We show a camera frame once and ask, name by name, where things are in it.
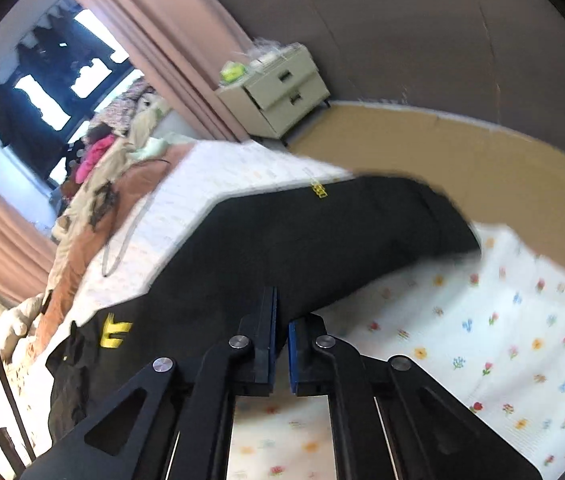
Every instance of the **brown wall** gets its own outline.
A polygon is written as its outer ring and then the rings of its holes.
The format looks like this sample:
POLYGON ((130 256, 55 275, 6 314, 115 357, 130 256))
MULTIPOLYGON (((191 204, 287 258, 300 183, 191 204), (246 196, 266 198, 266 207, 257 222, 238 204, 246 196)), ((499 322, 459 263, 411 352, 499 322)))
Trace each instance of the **brown wall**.
POLYGON ((565 20, 548 0, 219 0, 308 46, 345 100, 454 112, 565 150, 565 20))

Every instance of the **metal screw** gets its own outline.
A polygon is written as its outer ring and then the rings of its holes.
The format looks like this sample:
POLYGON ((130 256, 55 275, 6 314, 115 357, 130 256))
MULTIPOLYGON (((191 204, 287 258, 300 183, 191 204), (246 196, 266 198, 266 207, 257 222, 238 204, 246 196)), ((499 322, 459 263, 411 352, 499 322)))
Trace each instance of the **metal screw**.
POLYGON ((154 370, 157 372, 168 372, 174 366, 169 357, 159 357, 154 361, 154 370))
POLYGON ((231 348, 244 348, 247 345, 249 345, 249 338, 246 335, 234 335, 229 340, 231 348))
POLYGON ((406 357, 398 356, 391 360, 391 367, 393 370, 398 370, 399 372, 406 372, 411 368, 411 361, 406 357))
POLYGON ((335 345, 335 337, 331 335, 319 335, 315 338, 315 344, 320 348, 331 348, 335 345))

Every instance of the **bright pink cloth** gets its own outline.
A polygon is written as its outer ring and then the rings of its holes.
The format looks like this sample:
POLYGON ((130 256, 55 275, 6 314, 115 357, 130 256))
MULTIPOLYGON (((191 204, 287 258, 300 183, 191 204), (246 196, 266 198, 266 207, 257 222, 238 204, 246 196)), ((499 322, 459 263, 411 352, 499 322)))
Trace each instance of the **bright pink cloth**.
POLYGON ((86 153, 85 158, 83 158, 83 161, 76 171, 77 184, 82 184, 86 180, 93 168, 98 164, 98 161, 102 158, 102 155, 107 153, 107 150, 112 146, 115 140, 116 136, 109 134, 98 140, 98 142, 95 142, 94 145, 89 148, 89 151, 86 153))

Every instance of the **stuffed animal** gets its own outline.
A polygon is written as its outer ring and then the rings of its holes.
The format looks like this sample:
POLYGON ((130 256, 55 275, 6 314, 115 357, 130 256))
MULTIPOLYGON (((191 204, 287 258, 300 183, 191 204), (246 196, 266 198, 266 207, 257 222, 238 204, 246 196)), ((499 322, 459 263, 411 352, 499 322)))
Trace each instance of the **stuffed animal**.
POLYGON ((18 340, 27 335, 29 327, 40 314, 44 293, 24 300, 20 305, 0 314, 0 357, 11 361, 18 340))

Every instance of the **bed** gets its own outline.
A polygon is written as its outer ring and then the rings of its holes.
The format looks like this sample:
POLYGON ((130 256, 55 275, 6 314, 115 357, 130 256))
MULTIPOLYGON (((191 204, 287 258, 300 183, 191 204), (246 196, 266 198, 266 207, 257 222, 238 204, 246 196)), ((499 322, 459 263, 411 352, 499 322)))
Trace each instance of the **bed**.
MULTIPOLYGON (((120 266, 103 278, 89 265, 73 307, 16 391, 37 454, 51 445, 48 354, 99 308, 132 298, 219 197, 349 178, 334 166, 251 142, 201 141, 110 243, 120 266)), ((319 313, 328 330, 377 358, 405 354, 553 480, 565 471, 565 271, 505 226, 474 227, 481 258, 423 262, 385 276, 319 313)), ((326 399, 288 393, 284 357, 269 399, 239 399, 230 479, 335 478, 326 399)), ((12 420, 0 409, 0 425, 12 420)), ((18 432, 7 425, 12 437, 18 432)))

